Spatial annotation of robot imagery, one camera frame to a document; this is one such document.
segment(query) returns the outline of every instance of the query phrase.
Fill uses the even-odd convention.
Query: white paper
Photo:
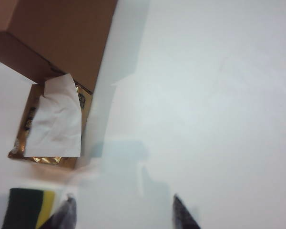
[[[66,74],[47,80],[25,156],[80,157],[81,135],[82,112],[72,77]]]

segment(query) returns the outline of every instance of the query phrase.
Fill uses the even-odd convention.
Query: box flap
[[[6,31],[18,0],[0,0],[0,31]]]
[[[93,92],[117,0],[19,0],[8,31]]]
[[[0,62],[36,83],[63,74],[7,32],[0,32]]]

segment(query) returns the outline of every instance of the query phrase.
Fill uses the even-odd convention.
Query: black object
[[[2,229],[34,229],[43,201],[43,191],[11,188]]]
[[[177,195],[174,195],[173,211],[175,229],[200,229]]]

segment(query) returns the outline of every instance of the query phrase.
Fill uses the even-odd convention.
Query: cardboard box
[[[65,73],[87,93],[84,129],[116,2],[0,0],[0,62],[40,85],[31,89],[20,129],[32,96],[43,92],[46,80]],[[66,160],[57,165],[74,167],[75,161]]]

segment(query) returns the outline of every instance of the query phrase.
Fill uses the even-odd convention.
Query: sponge
[[[53,191],[11,188],[2,229],[38,229],[49,217]]]

